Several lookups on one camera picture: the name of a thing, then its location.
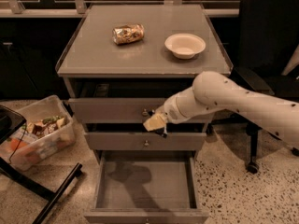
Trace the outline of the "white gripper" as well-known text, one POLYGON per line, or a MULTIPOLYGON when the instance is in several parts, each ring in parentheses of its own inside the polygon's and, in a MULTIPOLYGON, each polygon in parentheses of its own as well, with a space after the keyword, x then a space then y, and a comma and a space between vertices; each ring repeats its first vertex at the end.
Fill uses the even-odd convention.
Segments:
POLYGON ((149 119, 147 119, 143 126, 148 132, 162 129, 166 126, 167 121, 179 124, 186 121, 177 106, 177 98, 171 96, 164 102, 164 113, 155 113, 149 119))

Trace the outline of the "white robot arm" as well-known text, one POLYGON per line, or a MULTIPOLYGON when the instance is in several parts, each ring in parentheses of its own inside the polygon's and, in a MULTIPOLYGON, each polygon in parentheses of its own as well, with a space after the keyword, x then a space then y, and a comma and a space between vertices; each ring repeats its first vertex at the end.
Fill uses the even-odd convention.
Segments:
POLYGON ((299 103, 249 91, 217 72, 199 74, 192 85, 158 107, 144 122, 147 131, 165 129, 196 116, 229 110, 287 144, 299 148, 299 103))

